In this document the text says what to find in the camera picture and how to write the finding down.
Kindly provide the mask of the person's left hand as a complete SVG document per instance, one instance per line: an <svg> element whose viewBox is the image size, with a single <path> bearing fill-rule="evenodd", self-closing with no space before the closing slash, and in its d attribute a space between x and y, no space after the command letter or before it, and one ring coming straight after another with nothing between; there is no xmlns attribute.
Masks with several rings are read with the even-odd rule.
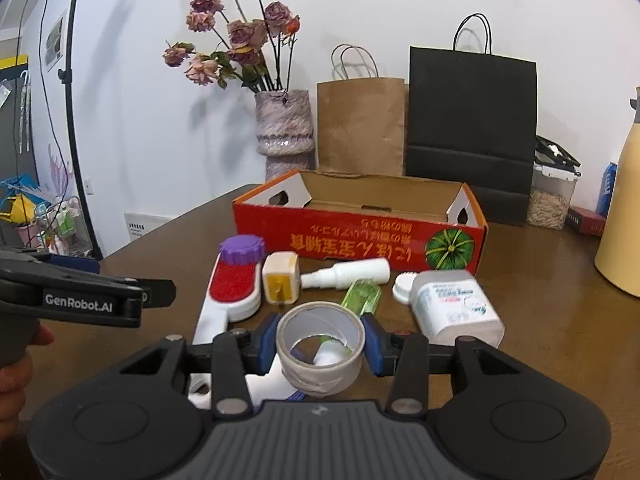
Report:
<svg viewBox="0 0 640 480"><path fill-rule="evenodd" d="M26 402L25 389L32 380L34 363L29 351L17 362L0 370L0 439L15 434Z"/></svg>

